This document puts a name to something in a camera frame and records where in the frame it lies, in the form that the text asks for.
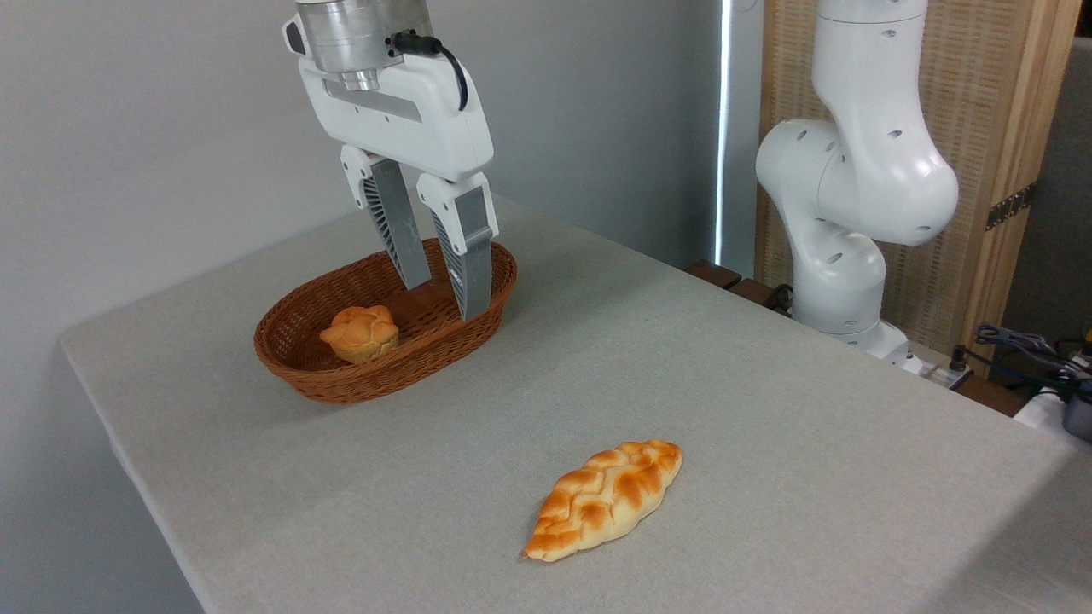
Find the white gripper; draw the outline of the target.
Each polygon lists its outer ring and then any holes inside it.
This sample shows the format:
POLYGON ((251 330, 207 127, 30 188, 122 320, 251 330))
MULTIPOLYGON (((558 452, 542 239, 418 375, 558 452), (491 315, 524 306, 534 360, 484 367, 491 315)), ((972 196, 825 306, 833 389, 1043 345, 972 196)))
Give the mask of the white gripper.
POLYGON ((427 13, 297 13, 283 27, 317 120, 344 143, 340 163, 352 198, 410 291, 432 270, 399 163, 424 172, 416 189, 432 211, 462 319, 472 320, 491 302, 499 228, 480 170, 494 143, 464 67, 442 54, 397 49, 397 40, 432 34, 427 13))

